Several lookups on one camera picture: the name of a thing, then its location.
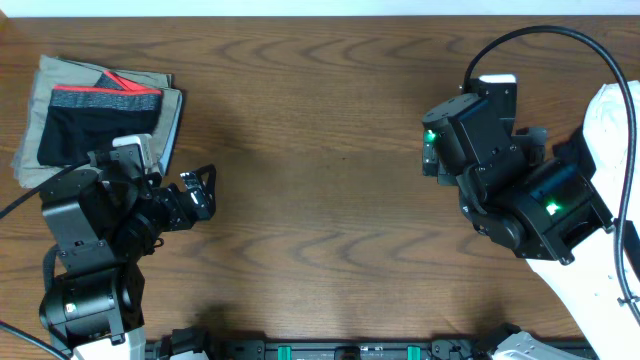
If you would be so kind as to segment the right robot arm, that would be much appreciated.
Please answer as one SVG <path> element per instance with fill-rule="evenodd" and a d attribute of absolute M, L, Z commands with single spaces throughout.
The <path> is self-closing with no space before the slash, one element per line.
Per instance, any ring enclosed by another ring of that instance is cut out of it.
<path fill-rule="evenodd" d="M 463 94 L 427 113 L 423 172 L 459 190 L 481 235 L 527 261 L 601 359 L 636 359 L 639 326 L 615 271 L 613 201 L 582 131 L 546 156 L 547 131 L 515 129 L 514 95 Z"/>

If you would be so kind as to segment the black leggings red waistband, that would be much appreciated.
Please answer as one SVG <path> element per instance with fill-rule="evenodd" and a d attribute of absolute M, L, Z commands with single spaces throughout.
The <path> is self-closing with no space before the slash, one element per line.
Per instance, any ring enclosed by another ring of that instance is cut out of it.
<path fill-rule="evenodd" d="M 56 85 L 51 91 L 37 161 L 68 166 L 104 151 L 117 137 L 150 134 L 159 122 L 162 91 L 111 71 L 92 86 Z"/>

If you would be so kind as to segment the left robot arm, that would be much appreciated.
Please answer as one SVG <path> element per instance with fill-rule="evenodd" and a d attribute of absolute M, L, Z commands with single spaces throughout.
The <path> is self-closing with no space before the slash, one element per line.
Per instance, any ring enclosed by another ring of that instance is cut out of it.
<path fill-rule="evenodd" d="M 117 163 L 73 170 L 41 193 L 61 275 L 46 273 L 39 308 L 53 347 L 73 359 L 142 359 L 146 337 L 138 261 L 163 245 L 162 233 L 188 230 L 216 211 L 216 168 L 181 173 L 186 186 Z"/>

